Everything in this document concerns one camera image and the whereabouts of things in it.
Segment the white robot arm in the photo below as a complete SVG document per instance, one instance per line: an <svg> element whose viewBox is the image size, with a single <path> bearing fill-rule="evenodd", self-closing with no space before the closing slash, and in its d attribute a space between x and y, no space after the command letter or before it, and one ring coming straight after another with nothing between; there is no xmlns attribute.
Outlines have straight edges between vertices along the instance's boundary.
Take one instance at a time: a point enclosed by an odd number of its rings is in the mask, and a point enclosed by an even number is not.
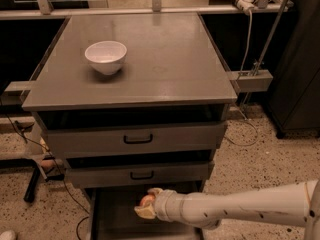
<svg viewBox="0 0 320 240"><path fill-rule="evenodd" d="M303 240L320 240L320 182L307 182L229 195L180 194L151 188L134 208L144 219L214 229L223 219L299 226Z"/></svg>

